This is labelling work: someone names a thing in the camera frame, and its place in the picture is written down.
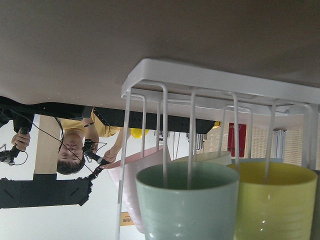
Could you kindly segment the green cup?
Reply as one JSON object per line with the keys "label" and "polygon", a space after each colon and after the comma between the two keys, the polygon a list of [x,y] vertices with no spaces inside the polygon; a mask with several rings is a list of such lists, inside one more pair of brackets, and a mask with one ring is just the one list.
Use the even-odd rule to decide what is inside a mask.
{"label": "green cup", "polygon": [[232,240],[240,176],[228,166],[195,162],[188,186],[187,162],[161,164],[136,175],[147,240]]}

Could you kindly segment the pink cup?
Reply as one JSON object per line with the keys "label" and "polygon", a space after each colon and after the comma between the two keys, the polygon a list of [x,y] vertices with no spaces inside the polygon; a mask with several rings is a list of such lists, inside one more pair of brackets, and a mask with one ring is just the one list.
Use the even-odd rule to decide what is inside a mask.
{"label": "pink cup", "polygon": [[146,149],[125,158],[122,203],[131,220],[140,233],[144,233],[144,224],[138,200],[136,175],[139,171],[163,163],[163,146]]}

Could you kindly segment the cream white cup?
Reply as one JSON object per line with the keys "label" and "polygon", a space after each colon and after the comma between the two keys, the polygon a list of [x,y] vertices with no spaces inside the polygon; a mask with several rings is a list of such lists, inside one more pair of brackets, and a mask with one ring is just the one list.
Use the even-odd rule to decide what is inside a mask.
{"label": "cream white cup", "polygon": [[229,151],[214,151],[196,154],[192,157],[192,161],[215,163],[226,166],[232,163],[232,158]]}

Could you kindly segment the yellow cup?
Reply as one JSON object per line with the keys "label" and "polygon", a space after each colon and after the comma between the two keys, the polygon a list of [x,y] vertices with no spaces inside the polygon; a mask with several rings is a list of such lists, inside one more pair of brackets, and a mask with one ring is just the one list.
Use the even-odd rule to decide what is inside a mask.
{"label": "yellow cup", "polygon": [[242,162],[234,239],[308,240],[316,198],[314,171],[272,162]]}

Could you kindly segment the person in yellow shirt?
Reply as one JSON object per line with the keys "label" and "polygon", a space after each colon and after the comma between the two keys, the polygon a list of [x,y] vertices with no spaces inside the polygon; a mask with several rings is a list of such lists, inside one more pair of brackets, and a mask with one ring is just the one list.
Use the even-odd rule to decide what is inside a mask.
{"label": "person in yellow shirt", "polygon": [[[13,130],[16,134],[12,137],[11,143],[19,150],[25,151],[31,141],[30,134],[21,133],[21,128],[28,128],[30,131],[33,126],[34,115],[31,113],[13,112],[3,110],[0,117],[0,125],[13,121]],[[106,126],[92,113],[90,117],[83,118],[81,121],[61,119],[60,125],[63,131],[61,144],[58,147],[57,172],[62,175],[70,175],[79,172],[85,165],[83,154],[83,140],[92,140],[92,152],[98,151],[100,137],[108,138],[118,134],[114,145],[105,152],[102,157],[109,163],[113,163],[122,148],[124,129],[118,126]]]}

